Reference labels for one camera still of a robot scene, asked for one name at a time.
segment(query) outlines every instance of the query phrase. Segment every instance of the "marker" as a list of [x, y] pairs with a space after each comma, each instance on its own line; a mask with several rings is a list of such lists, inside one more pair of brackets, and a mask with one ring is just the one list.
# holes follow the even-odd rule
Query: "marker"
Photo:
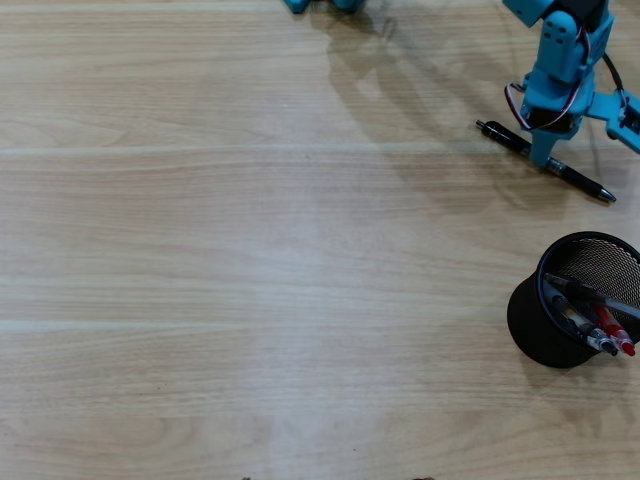
[[607, 352], [614, 357], [618, 354], [615, 344], [607, 337], [607, 334], [599, 329], [596, 325], [580, 315], [575, 308], [571, 306], [568, 300], [554, 288], [549, 282], [543, 285], [544, 298], [551, 304], [563, 317], [570, 320], [580, 331], [580, 340], [599, 352]]
[[611, 312], [602, 306], [593, 307], [599, 317], [600, 328], [604, 330], [604, 333], [609, 335], [609, 338], [613, 340], [618, 350], [626, 353], [630, 357], [636, 354], [635, 344], [627, 331], [618, 323]]

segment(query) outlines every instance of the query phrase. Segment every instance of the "blue plastic part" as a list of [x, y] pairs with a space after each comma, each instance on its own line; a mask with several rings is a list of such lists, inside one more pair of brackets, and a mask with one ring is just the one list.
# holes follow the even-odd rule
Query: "blue plastic part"
[[365, 2], [365, 0], [332, 0], [333, 4], [339, 10], [347, 13], [357, 11]]
[[625, 92], [628, 101], [626, 111], [622, 110], [618, 92], [613, 95], [597, 93], [587, 116], [607, 122], [607, 134], [620, 140], [636, 153], [640, 153], [640, 100]]
[[606, 51], [614, 23], [608, 0], [600, 24], [588, 34], [591, 48], [586, 62], [585, 46], [578, 39], [576, 20], [564, 11], [553, 11], [554, 0], [503, 0], [503, 3], [529, 27], [544, 19], [538, 58], [523, 83], [522, 115], [528, 119], [533, 112], [561, 112], [576, 83], [582, 82], [567, 113], [571, 122], [567, 122], [563, 131], [552, 127], [531, 131], [530, 160], [544, 168], [556, 142], [573, 138], [580, 130], [584, 116], [606, 121], [607, 133], [612, 138], [640, 153], [640, 102], [626, 92], [629, 108], [623, 112], [619, 93], [613, 96], [596, 93], [593, 69]]
[[[284, 0], [292, 13], [303, 13], [312, 0]], [[332, 0], [339, 10], [346, 13], [357, 11], [366, 0]]]
[[302, 13], [311, 3], [311, 0], [284, 0], [291, 13]]
[[529, 28], [533, 27], [554, 0], [502, 0], [502, 3]]

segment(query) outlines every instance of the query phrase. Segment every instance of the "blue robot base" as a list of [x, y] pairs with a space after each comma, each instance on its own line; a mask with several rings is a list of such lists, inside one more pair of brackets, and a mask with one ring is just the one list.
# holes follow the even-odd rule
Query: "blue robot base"
[[[338, 10], [346, 13], [356, 12], [366, 0], [332, 0]], [[303, 13], [312, 0], [284, 0], [292, 13]]]

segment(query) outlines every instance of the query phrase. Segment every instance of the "red wire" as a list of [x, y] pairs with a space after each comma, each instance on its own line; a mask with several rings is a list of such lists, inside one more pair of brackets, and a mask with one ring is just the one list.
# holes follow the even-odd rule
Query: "red wire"
[[[591, 43], [589, 42], [589, 35], [584, 29], [580, 29], [580, 32], [578, 33], [578, 38], [582, 40], [582, 42], [584, 43], [585, 56], [584, 56], [583, 63], [587, 63], [589, 61], [589, 57], [591, 56]], [[524, 89], [522, 87], [514, 83], [510, 83], [505, 87], [504, 95], [507, 99], [507, 104], [511, 109], [511, 113], [513, 113], [513, 116], [516, 117], [516, 120], [518, 120], [518, 123], [520, 124], [520, 126], [525, 130], [533, 131], [533, 130], [539, 130], [542, 128], [547, 128], [547, 127], [550, 127], [551, 125], [558, 123], [569, 112], [569, 110], [573, 106], [574, 102], [576, 101], [576, 98], [578, 97], [578, 93], [580, 92], [580, 87], [582, 87], [582, 81], [576, 83], [576, 85], [573, 87], [573, 89], [571, 90], [571, 94], [567, 99], [567, 103], [565, 104], [564, 107], [562, 107], [562, 110], [560, 110], [560, 114], [549, 123], [546, 123], [538, 127], [531, 127], [527, 123], [527, 121], [524, 119], [524, 117], [522, 117], [519, 110], [517, 109], [515, 102], [513, 100], [513, 97], [511, 96], [511, 90], [510, 90], [511, 88], [516, 88], [518, 91], [523, 92]]]

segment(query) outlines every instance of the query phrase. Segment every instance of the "mesh cup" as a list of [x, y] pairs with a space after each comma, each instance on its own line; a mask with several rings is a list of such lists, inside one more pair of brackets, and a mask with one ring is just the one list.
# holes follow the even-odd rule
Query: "mesh cup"
[[[558, 240], [542, 256], [534, 274], [513, 292], [507, 310], [513, 340], [543, 365], [572, 368], [599, 353], [571, 335], [563, 317], [547, 305], [542, 294], [546, 273], [569, 275], [604, 295], [640, 307], [640, 254], [633, 247], [597, 232], [574, 233]], [[640, 341], [640, 321], [612, 313], [633, 341]]]

